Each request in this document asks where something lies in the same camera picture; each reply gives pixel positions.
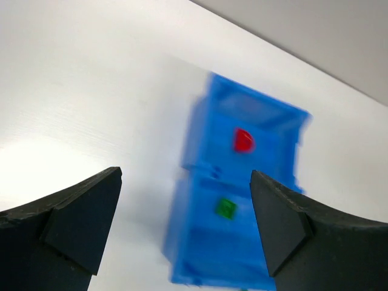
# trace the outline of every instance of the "blue plastic container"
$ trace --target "blue plastic container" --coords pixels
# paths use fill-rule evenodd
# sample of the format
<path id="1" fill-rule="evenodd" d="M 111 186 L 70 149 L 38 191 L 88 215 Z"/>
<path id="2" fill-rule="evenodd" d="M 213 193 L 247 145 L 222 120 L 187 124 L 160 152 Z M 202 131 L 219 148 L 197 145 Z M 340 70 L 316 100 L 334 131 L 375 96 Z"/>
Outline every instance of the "blue plastic container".
<path id="1" fill-rule="evenodd" d="M 193 108 L 182 167 L 167 229 L 164 254 L 172 263 L 172 282 L 275 290 L 269 277 L 250 197 L 252 170 L 287 187 L 295 184 L 299 130 L 309 117 L 218 75 Z M 253 147 L 237 151 L 243 130 Z M 236 209 L 233 218 L 217 213 L 222 200 Z"/>

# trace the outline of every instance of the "red object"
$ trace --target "red object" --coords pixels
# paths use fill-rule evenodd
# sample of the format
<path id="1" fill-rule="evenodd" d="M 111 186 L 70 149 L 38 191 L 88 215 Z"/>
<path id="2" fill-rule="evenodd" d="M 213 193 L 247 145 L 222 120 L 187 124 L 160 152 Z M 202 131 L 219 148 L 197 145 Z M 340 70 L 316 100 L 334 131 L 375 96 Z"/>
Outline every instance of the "red object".
<path id="1" fill-rule="evenodd" d="M 236 129 L 234 149 L 239 153 L 250 153 L 255 148 L 255 140 L 249 132 Z"/>

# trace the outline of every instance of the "stacked blue bin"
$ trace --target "stacked blue bin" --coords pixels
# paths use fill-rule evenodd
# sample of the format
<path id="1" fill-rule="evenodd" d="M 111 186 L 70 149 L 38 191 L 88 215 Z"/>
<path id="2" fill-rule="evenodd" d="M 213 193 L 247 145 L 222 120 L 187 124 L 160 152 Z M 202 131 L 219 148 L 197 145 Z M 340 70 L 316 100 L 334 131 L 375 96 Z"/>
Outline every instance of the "stacked blue bin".
<path id="1" fill-rule="evenodd" d="M 250 174 L 260 170 L 300 192 L 295 153 L 308 117 L 301 109 L 211 76 L 207 96 L 193 108 L 182 159 L 187 176 L 176 185 L 163 249 L 172 263 L 173 283 L 275 290 L 253 211 Z M 230 216 L 218 211 L 225 201 Z"/>

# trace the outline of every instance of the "green block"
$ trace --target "green block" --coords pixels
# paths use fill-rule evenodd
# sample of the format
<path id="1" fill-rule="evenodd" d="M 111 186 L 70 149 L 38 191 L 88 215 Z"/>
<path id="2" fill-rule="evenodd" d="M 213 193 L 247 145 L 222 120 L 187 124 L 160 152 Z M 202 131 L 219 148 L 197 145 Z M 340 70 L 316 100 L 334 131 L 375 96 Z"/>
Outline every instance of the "green block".
<path id="1" fill-rule="evenodd" d="M 216 213 L 227 219 L 233 219 L 233 217 L 235 216 L 236 210 L 237 210 L 236 203 L 231 202 L 231 200 L 229 199 L 221 198 L 221 200 L 217 205 Z"/>

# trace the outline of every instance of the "gray wall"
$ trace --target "gray wall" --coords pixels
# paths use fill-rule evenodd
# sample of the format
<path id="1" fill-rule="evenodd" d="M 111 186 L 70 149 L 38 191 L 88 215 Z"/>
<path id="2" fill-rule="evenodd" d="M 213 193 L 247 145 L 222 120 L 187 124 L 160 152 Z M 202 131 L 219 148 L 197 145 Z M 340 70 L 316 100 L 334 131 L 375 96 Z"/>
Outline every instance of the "gray wall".
<path id="1" fill-rule="evenodd" d="M 388 1 L 193 1 L 388 105 Z"/>

